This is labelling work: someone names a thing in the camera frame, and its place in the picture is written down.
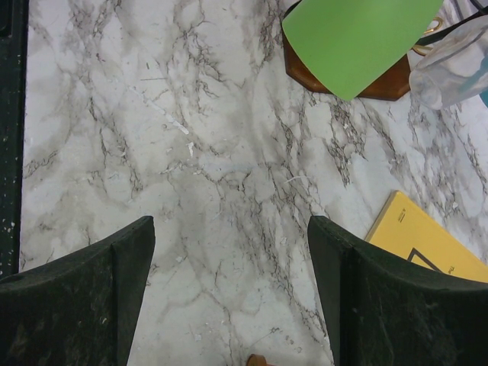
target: yellow notebook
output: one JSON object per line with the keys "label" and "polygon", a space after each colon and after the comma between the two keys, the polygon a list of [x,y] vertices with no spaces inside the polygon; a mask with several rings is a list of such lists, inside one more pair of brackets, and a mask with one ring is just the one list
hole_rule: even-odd
{"label": "yellow notebook", "polygon": [[365,240],[434,271],[488,283],[488,267],[402,192],[391,194]]}

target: book cover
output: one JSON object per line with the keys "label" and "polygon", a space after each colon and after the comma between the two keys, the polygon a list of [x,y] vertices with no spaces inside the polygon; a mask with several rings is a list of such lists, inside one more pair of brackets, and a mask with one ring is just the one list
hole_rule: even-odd
{"label": "book cover", "polygon": [[400,191],[388,198],[365,240],[433,271],[488,283],[488,267]]}

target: wooden base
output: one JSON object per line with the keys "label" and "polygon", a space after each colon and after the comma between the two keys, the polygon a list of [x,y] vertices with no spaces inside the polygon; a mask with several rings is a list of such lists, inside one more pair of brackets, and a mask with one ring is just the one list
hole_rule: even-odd
{"label": "wooden base", "polygon": [[[286,15],[296,6],[292,5]],[[332,94],[302,63],[281,28],[284,47],[284,64],[287,74],[311,92]],[[410,90],[410,64],[406,55],[395,65],[391,66],[382,76],[369,85],[358,97],[396,101]]]}

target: marble floor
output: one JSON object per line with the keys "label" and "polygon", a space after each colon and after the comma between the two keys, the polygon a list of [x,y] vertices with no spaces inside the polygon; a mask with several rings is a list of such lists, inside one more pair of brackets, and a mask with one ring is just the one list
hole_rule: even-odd
{"label": "marble floor", "polygon": [[30,0],[21,269],[154,216],[131,365],[331,365],[308,220],[364,236],[392,190],[488,259],[479,98],[311,94],[292,3]]}

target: white speck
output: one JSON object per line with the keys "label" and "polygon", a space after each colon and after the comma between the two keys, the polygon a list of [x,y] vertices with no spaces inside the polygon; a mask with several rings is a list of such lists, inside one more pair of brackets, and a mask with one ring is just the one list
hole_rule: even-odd
{"label": "white speck", "polygon": [[216,220],[218,218],[218,216],[220,216],[221,213],[222,213],[222,211],[219,211],[219,213],[213,217],[212,221]]}
{"label": "white speck", "polygon": [[187,143],[186,146],[188,146],[188,150],[190,150],[190,157],[193,158],[193,146],[195,146],[194,143]]}
{"label": "white speck", "polygon": [[289,181],[294,181],[295,179],[298,179],[298,178],[306,178],[306,179],[309,179],[305,175],[298,175],[297,177],[293,177],[293,178],[288,179],[287,181],[284,181],[283,184],[288,183]]}
{"label": "white speck", "polygon": [[190,132],[188,131],[188,129],[183,126],[182,124],[180,124],[171,114],[169,114],[166,109],[164,108],[161,108],[160,106],[158,106],[156,103],[154,103],[153,101],[151,101],[149,98],[147,98],[144,93],[141,93],[140,91],[137,91],[134,87],[132,88],[129,88],[129,90],[134,93],[135,95],[137,95],[143,102],[144,104],[147,104],[149,105],[152,109],[154,109],[155,111],[159,112],[161,115],[163,115],[164,117],[166,117],[166,119],[173,125],[175,126],[176,128],[178,128],[182,133],[184,133],[185,135],[188,135]]}

